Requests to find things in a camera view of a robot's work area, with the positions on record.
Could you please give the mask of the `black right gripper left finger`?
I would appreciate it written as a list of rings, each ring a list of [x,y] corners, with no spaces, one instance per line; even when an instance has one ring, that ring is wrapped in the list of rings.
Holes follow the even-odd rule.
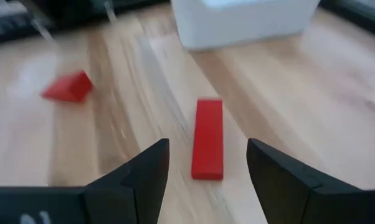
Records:
[[[169,141],[79,187],[0,187],[0,223],[157,223],[169,171]]]

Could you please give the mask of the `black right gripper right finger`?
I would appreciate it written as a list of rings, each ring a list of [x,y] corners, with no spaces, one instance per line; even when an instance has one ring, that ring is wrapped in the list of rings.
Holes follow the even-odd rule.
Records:
[[[254,138],[246,158],[268,223],[375,223],[375,190],[361,190]]]

